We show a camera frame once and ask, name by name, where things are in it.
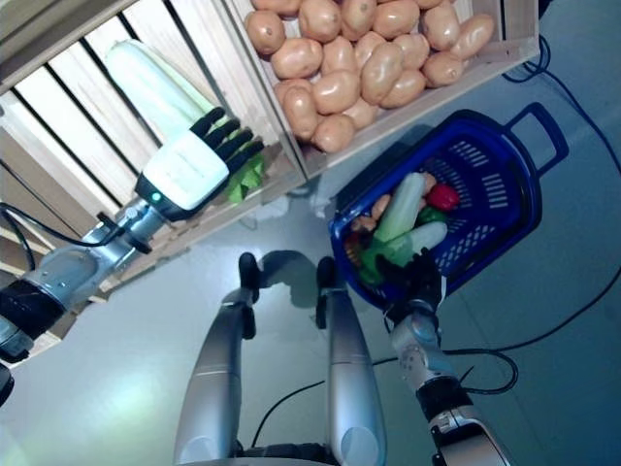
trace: gray floor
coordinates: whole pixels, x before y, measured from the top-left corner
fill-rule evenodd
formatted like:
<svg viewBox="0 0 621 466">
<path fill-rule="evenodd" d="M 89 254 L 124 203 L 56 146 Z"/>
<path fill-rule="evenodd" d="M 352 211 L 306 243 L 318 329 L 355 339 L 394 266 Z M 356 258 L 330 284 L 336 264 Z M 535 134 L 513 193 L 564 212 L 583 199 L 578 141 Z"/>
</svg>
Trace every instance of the gray floor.
<svg viewBox="0 0 621 466">
<path fill-rule="evenodd" d="M 617 148 L 620 16 L 616 0 L 557 0 L 541 27 L 554 52 L 552 71 Z M 444 304 L 447 348 L 538 334 L 588 302 L 618 266 L 621 183 L 602 144 L 547 82 L 494 80 L 422 123 L 434 125 L 459 108 L 507 121 L 534 100 L 557 118 L 572 154 L 541 180 L 539 229 Z M 549 150 L 532 134 L 520 133 L 542 163 Z M 244 250 L 283 264 L 256 305 L 258 335 L 244 346 L 240 440 L 247 446 L 280 396 L 324 376 L 327 343 L 311 321 L 313 264 L 330 253 L 321 208 L 381 149 L 329 172 L 311 195 L 278 200 L 93 306 L 62 345 L 19 367 L 16 392 L 0 410 L 0 465 L 170 464 L 187 377 L 220 298 L 237 286 L 235 264 Z M 354 302 L 373 356 L 392 355 L 378 312 Z M 516 464 L 621 464 L 614 428 L 621 416 L 620 302 L 617 285 L 562 333 L 513 352 L 521 377 L 510 394 L 475 397 Z M 484 359 L 475 362 L 470 384 L 501 383 L 504 369 Z M 461 370 L 470 362 L 455 360 Z M 387 364 L 376 373 L 388 464 L 430 464 L 425 422 L 397 368 Z M 323 396 L 315 388 L 288 401 L 260 443 L 323 441 Z"/>
</svg>

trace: blue plastic basket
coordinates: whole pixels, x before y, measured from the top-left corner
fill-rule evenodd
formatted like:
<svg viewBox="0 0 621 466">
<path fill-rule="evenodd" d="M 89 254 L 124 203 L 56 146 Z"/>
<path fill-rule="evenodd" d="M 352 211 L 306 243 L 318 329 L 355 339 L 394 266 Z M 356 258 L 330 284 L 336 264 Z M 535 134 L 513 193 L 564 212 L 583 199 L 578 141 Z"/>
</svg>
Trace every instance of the blue plastic basket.
<svg viewBox="0 0 621 466">
<path fill-rule="evenodd" d="M 511 131 L 528 115 L 539 121 L 556 151 L 539 169 Z M 456 112 L 414 147 L 393 146 L 339 193 L 330 232 L 341 273 L 381 309 L 403 296 L 394 284 L 370 286 L 361 281 L 343 241 L 351 232 L 350 223 L 369 215 L 376 199 L 392 192 L 408 173 L 426 171 L 460 195 L 459 207 L 450 213 L 448 235 L 432 251 L 447 277 L 447 293 L 455 291 L 537 228 L 539 178 L 568 154 L 561 129 L 540 103 L 529 105 L 506 125 L 477 112 Z"/>
</svg>

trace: red bell pepper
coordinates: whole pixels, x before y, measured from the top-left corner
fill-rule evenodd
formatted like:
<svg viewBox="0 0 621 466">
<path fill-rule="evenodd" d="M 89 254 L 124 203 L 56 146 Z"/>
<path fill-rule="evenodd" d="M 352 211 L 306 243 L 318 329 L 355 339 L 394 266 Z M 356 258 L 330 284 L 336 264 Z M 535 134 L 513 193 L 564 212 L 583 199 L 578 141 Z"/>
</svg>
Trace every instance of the red bell pepper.
<svg viewBox="0 0 621 466">
<path fill-rule="evenodd" d="M 452 211 L 459 204 L 459 194 L 446 184 L 436 184 L 427 194 L 427 204 L 444 212 Z"/>
</svg>

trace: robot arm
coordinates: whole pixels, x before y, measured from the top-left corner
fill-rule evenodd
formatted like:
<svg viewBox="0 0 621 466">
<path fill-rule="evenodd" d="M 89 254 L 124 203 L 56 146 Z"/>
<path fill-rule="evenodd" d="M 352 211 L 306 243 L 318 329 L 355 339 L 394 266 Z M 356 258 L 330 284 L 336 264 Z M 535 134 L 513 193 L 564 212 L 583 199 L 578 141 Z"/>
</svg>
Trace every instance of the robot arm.
<svg viewBox="0 0 621 466">
<path fill-rule="evenodd" d="M 137 197 L 114 219 L 100 215 L 81 241 L 52 251 L 36 270 L 0 290 L 0 359 L 28 357 L 34 341 L 107 277 L 149 253 L 148 242 L 167 221 L 196 215 L 263 149 L 260 141 L 251 142 L 251 131 L 239 130 L 238 120 L 223 117 L 215 108 L 167 142 L 139 177 Z M 6 204 L 0 211 L 19 213 Z"/>
<path fill-rule="evenodd" d="M 409 291 L 388 312 L 395 323 L 390 338 L 404 380 L 429 422 L 438 449 L 432 458 L 434 466 L 508 466 L 503 447 L 440 348 L 436 310 L 443 285 L 433 257 L 423 250 L 405 270 L 381 257 L 378 267 Z"/>
</svg>

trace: wire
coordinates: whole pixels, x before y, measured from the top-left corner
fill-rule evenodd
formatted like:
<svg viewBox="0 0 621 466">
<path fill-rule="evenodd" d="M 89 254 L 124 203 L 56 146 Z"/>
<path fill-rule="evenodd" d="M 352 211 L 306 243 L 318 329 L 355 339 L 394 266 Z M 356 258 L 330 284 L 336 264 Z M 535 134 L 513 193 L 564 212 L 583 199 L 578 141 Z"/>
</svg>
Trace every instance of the wire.
<svg viewBox="0 0 621 466">
<path fill-rule="evenodd" d="M 26 237 L 23 236 L 23 233 L 19 229 L 19 225 L 17 225 L 17 222 L 13 219 L 11 214 L 9 214 L 8 212 L 0 211 L 0 214 L 2 214 L 2 217 L 7 221 L 7 223 L 9 223 L 9 226 L 11 227 L 13 232 L 16 234 L 17 239 L 19 240 L 19 244 L 21 245 L 21 248 L 24 250 L 24 253 L 26 254 L 26 261 L 28 262 L 28 268 L 30 270 L 35 270 L 35 268 L 37 267 L 37 263 L 35 261 L 35 254 L 32 252 L 32 249 L 30 248 L 30 245 L 28 244 L 28 240 L 26 240 Z"/>
<path fill-rule="evenodd" d="M 67 243 L 71 243 L 72 245 L 82 246 L 82 247 L 85 247 L 85 248 L 97 248 L 97 247 L 100 247 L 100 246 L 105 246 L 105 245 L 107 245 L 110 241 L 112 241 L 115 237 L 117 237 L 122 232 L 122 228 L 117 227 L 117 228 L 114 228 L 103 240 L 101 240 L 101 241 L 99 241 L 97 243 L 86 243 L 84 241 L 79 241 L 79 240 L 75 240 L 73 238 L 70 238 L 70 237 L 60 233 L 59 231 L 54 230 L 53 228 L 45 225 L 44 223 L 42 223 L 41 221 L 37 220 L 36 218 L 31 216 L 30 214 L 27 214 L 22 209 L 18 209 L 17 207 L 12 206 L 11 204 L 7 204 L 6 202 L 0 202 L 0 213 L 4 214 L 4 213 L 7 213 L 7 212 L 11 212 L 11 213 L 13 213 L 13 214 L 15 214 L 17 216 L 20 216 L 24 220 L 29 221 L 33 225 L 37 226 L 38 228 L 41 228 L 46 233 L 49 233 L 51 236 L 53 236 L 55 238 L 58 238 L 59 240 L 65 241 Z"/>
<path fill-rule="evenodd" d="M 583 315 L 589 309 L 591 309 L 593 306 L 595 306 L 610 291 L 610 289 L 614 286 L 614 284 L 619 279 L 619 276 L 621 276 L 621 267 L 619 267 L 619 269 L 617 270 L 617 273 L 614 274 L 614 277 L 612 277 L 612 280 L 610 280 L 610 282 L 608 282 L 608 284 L 605 286 L 605 288 L 602 291 L 600 291 L 600 293 L 595 298 L 593 298 L 591 301 L 589 301 L 589 303 L 584 305 L 578 311 L 576 311 L 575 313 L 573 313 L 572 315 L 567 317 L 565 320 L 563 320 L 561 323 L 559 323 L 555 327 L 551 328 L 547 332 L 542 333 L 541 335 L 538 335 L 537 337 L 531 338 L 530 340 L 526 340 L 525 342 L 515 343 L 513 345 L 507 345 L 505 347 L 493 348 L 492 350 L 493 351 L 517 350 L 519 348 L 524 348 L 524 347 L 527 347 L 529 345 L 533 345 L 533 344 L 535 344 L 537 342 L 540 342 L 541 340 L 549 337 L 550 335 L 555 334 L 556 332 L 561 330 L 563 327 L 565 327 L 566 325 L 570 324 L 573 320 L 575 320 L 579 316 Z"/>
<path fill-rule="evenodd" d="M 254 438 L 252 439 L 252 445 L 250 447 L 252 449 L 256 447 L 256 443 L 259 440 L 259 435 L 261 435 L 261 430 L 263 429 L 265 422 L 268 420 L 270 415 L 276 410 L 278 406 L 280 406 L 282 403 L 287 401 L 292 396 L 295 396 L 298 393 L 302 393 L 303 391 L 310 390 L 311 388 L 315 388 L 316 386 L 320 386 L 323 383 L 326 383 L 326 381 L 315 382 L 315 383 L 311 383 L 310 385 L 303 386 L 302 388 L 298 388 L 297 390 L 292 391 L 288 395 L 285 395 L 282 398 L 280 398 L 278 401 L 276 401 L 274 406 L 272 406 L 272 408 L 270 408 L 268 412 L 263 415 L 261 422 L 259 422 L 259 426 L 257 427 L 256 432 L 254 433 Z"/>
<path fill-rule="evenodd" d="M 511 359 L 509 356 L 507 356 L 506 354 L 502 354 L 501 352 L 494 350 L 494 349 L 485 349 L 485 348 L 468 348 L 468 349 L 458 349 L 458 350 L 448 349 L 444 352 L 444 354 L 446 354 L 447 356 L 462 356 L 462 355 L 468 355 L 468 354 L 487 354 L 489 356 L 494 356 L 494 357 L 498 357 L 499 359 L 502 359 L 510 367 L 511 378 L 504 385 L 499 386 L 498 388 L 471 388 L 471 387 L 464 386 L 463 387 L 464 391 L 466 391 L 467 393 L 472 393 L 475 395 L 500 395 L 502 393 L 506 393 L 509 390 L 511 390 L 515 386 L 515 384 L 517 383 L 517 379 L 519 378 L 519 369 L 515 361 Z M 470 373 L 472 369 L 473 368 L 469 369 L 462 379 L 464 379 Z"/>
<path fill-rule="evenodd" d="M 515 78 L 509 74 L 503 74 L 503 77 L 511 83 L 525 83 L 537 76 L 546 76 L 549 79 L 551 79 L 553 82 L 555 82 L 557 85 L 559 85 L 559 87 L 565 92 L 567 97 L 570 99 L 575 111 L 582 117 L 582 119 L 584 119 L 587 122 L 589 126 L 591 126 L 593 131 L 595 131 L 595 133 L 598 135 L 600 140 L 604 143 L 605 148 L 608 154 L 610 155 L 610 158 L 612 159 L 612 163 L 614 164 L 618 175 L 621 177 L 621 163 L 619 162 L 619 157 L 616 151 L 614 150 L 614 147 L 610 143 L 610 140 L 604 134 L 604 131 L 602 131 L 602 129 L 598 126 L 598 124 L 584 110 L 582 105 L 580 105 L 577 98 L 575 97 L 575 95 L 573 95 L 573 93 L 570 91 L 567 85 L 563 83 L 563 81 L 559 77 L 557 77 L 555 74 L 553 74 L 552 72 L 548 70 L 548 67 L 550 66 L 550 62 L 552 60 L 552 50 L 550 48 L 549 43 L 545 39 L 545 37 L 543 37 L 542 35 L 539 35 L 539 48 L 540 48 L 539 62 L 534 63 L 532 61 L 528 61 L 522 65 L 522 70 L 526 74 L 525 77 Z M 533 345 L 555 334 L 556 332 L 564 328 L 566 325 L 574 321 L 576 318 L 578 318 L 579 316 L 581 316 L 582 314 L 586 313 L 588 310 L 593 308 L 593 306 L 595 306 L 598 302 L 600 302 L 600 300 L 616 284 L 620 276 L 621 276 L 621 266 L 617 269 L 616 273 L 613 275 L 612 279 L 606 284 L 604 289 L 600 293 L 598 293 L 598 295 L 595 298 L 593 298 L 585 306 L 583 306 L 582 308 L 580 308 L 579 310 L 577 310 L 576 312 L 568 316 L 565 320 L 563 320 L 561 323 L 554 326 L 550 330 L 538 335 L 537 337 L 531 338 L 530 340 L 526 340 L 520 343 L 515 343 L 512 345 L 506 345 L 503 347 L 494 348 L 493 350 L 494 351 L 517 350 L 520 348 L 527 347 L 529 345 Z"/>
<path fill-rule="evenodd" d="M 518 368 L 517 368 L 517 364 L 515 364 L 515 362 L 508 357 L 505 354 L 502 354 L 498 351 L 495 351 L 493 349 L 454 349 L 451 351 L 445 351 L 444 353 L 446 353 L 446 355 L 449 356 L 461 356 L 461 355 L 468 355 L 468 354 L 488 354 L 491 356 L 495 356 L 498 357 L 500 359 L 502 359 L 503 361 L 505 361 L 508 366 L 511 368 L 511 379 L 509 380 L 509 382 L 505 383 L 503 386 L 500 386 L 498 388 L 470 388 L 470 387 L 464 387 L 464 390 L 467 391 L 468 393 L 473 393 L 473 394 L 478 394 L 478 395 L 499 395 L 501 393 L 505 393 L 509 390 L 511 390 L 515 384 L 517 383 L 517 378 L 518 378 Z M 377 361 L 374 361 L 373 365 L 374 366 L 381 366 L 382 364 L 386 364 L 388 362 L 394 362 L 399 360 L 398 357 L 396 356 L 392 356 L 392 357 L 384 357 L 382 359 L 378 359 Z M 464 376 L 462 376 L 462 380 L 470 373 L 470 371 L 474 368 L 471 367 L 466 374 L 464 374 Z M 280 398 L 278 401 L 276 401 L 276 403 L 274 405 L 272 405 L 272 408 L 270 408 L 267 413 L 265 413 L 263 415 L 263 418 L 261 419 L 261 422 L 259 422 L 259 426 L 256 429 L 256 432 L 254 433 L 254 437 L 252 438 L 252 448 L 256 447 L 256 444 L 259 440 L 259 436 L 261 435 L 261 431 L 263 430 L 263 427 L 265 425 L 265 423 L 267 422 L 268 418 L 272 415 L 272 413 L 277 409 L 278 406 L 280 406 L 282 403 L 284 403 L 285 401 L 287 401 L 289 398 L 292 398 L 293 396 L 302 393 L 304 391 L 310 390 L 311 388 L 315 388 L 316 386 L 320 386 L 322 384 L 326 383 L 326 381 L 319 381 L 319 382 L 315 382 L 315 383 L 310 383 L 308 385 L 303 386 L 302 388 L 298 388 L 295 391 L 292 391 L 291 393 L 288 393 L 286 395 L 284 395 L 282 398 Z"/>
</svg>

